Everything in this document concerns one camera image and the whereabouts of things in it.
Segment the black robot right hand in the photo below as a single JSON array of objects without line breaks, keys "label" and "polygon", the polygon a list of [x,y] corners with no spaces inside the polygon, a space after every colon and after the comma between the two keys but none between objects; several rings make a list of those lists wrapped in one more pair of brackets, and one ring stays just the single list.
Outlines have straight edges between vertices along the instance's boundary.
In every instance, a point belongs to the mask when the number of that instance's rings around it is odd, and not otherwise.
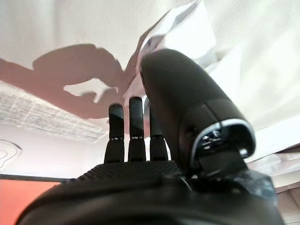
[{"label": "black robot right hand", "polygon": [[104,163],[44,192],[18,225],[282,225],[271,178],[247,167],[251,125],[216,82],[170,49],[140,63],[150,102],[150,159],[143,103],[109,108]]}]

